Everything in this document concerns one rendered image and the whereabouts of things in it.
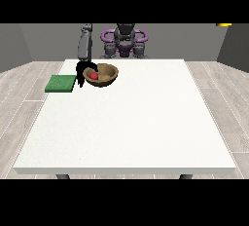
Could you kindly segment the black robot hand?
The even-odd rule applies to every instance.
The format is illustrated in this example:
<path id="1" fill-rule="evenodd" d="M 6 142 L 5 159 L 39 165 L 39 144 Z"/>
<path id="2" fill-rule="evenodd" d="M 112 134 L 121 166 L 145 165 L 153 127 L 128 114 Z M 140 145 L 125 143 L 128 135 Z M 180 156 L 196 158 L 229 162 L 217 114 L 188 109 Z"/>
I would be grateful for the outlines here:
<path id="1" fill-rule="evenodd" d="M 88 60 L 80 60 L 76 65 L 77 80 L 80 87 L 82 87 L 85 82 L 84 71 L 88 67 L 97 71 L 97 65 Z"/>

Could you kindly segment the brown wooden bowl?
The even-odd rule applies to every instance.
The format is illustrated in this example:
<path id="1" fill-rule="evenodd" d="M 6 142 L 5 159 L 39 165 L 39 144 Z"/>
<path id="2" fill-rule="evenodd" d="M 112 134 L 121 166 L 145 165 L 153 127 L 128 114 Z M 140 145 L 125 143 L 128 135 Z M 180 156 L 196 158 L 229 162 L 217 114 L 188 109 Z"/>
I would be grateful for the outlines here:
<path id="1" fill-rule="evenodd" d="M 116 78 L 118 77 L 119 70 L 116 66 L 108 63 L 98 63 L 98 79 L 93 80 L 90 78 L 90 74 L 94 71 L 93 68 L 87 67 L 84 72 L 83 76 L 85 77 L 86 81 L 98 88 L 107 87 L 111 85 Z"/>

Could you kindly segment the green square pad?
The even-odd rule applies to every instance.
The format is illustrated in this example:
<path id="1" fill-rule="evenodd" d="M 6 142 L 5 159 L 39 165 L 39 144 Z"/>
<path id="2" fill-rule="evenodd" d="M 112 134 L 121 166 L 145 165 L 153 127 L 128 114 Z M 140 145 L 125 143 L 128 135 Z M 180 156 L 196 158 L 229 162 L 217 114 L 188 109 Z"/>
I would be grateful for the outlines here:
<path id="1" fill-rule="evenodd" d="M 53 75 L 45 87 L 46 93 L 71 93 L 76 81 L 75 75 Z"/>

